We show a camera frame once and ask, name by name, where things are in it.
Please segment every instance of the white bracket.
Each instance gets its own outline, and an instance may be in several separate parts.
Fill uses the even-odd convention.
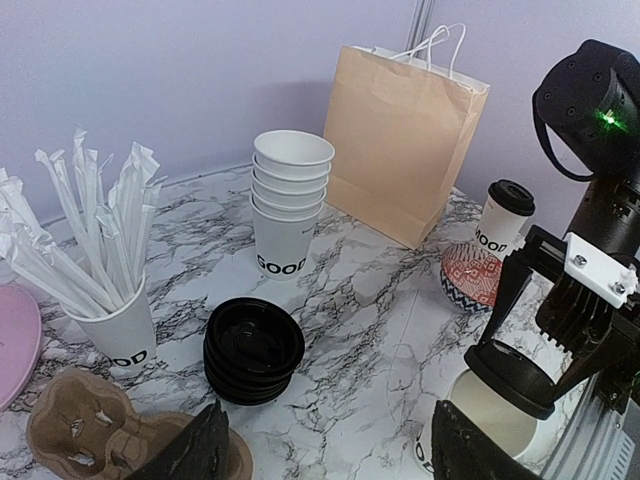
[[[567,233],[564,271],[585,287],[620,308],[638,289],[635,268],[630,269],[573,232]]]

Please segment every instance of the wall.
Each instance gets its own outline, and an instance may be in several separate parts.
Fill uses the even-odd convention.
[[[439,0],[430,28],[465,22],[457,70],[492,85],[457,185],[484,202],[493,180],[520,181],[537,199],[535,221],[562,235],[585,187],[556,172],[538,146],[531,95],[587,38],[640,57],[638,19],[640,3],[632,0]],[[442,62],[448,52],[437,53]],[[557,153],[568,157],[568,167],[583,171],[566,148]]]
[[[414,0],[5,2],[0,166],[22,178],[43,220],[60,208],[33,152],[69,150],[75,125],[103,158],[123,161],[133,140],[153,148],[172,179],[249,163],[261,131],[322,132],[340,46],[402,49],[414,9]]]

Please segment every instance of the brown paper bag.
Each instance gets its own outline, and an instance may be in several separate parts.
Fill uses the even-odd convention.
[[[489,94],[453,61],[431,65],[443,33],[402,54],[343,47],[325,125],[336,148],[328,202],[411,248],[440,218]],[[427,61],[413,57],[421,49]]]

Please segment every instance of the screw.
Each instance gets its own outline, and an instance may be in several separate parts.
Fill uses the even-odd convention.
[[[576,255],[573,257],[573,263],[575,263],[578,267],[584,267],[587,264],[587,259],[582,255]]]
[[[624,295],[627,289],[620,282],[616,282],[613,284],[613,291],[616,292],[618,295]]]

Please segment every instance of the white marble surface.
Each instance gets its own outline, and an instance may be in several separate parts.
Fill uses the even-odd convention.
[[[260,479],[424,479],[413,439],[438,398],[465,369],[463,354],[488,316],[457,311],[438,281],[439,256],[471,239],[480,207],[454,193],[423,246],[410,251],[327,208],[303,275],[288,283],[254,265],[248,168],[165,189],[152,232],[148,293],[158,359],[117,383],[141,412],[197,413],[216,398],[203,373],[210,311],[231,297],[255,296],[289,311],[307,350],[286,392],[259,407],[223,402],[248,442]],[[50,230],[73,248],[64,224]],[[11,280],[6,266],[0,279]],[[503,338],[558,377],[563,356],[539,336],[535,282],[503,328]],[[60,309],[39,296],[44,350],[25,392],[0,413],[0,479],[56,478],[25,442],[31,406],[53,375],[72,366],[110,377],[106,359]],[[544,465],[578,400],[565,397],[541,423],[523,463]]]

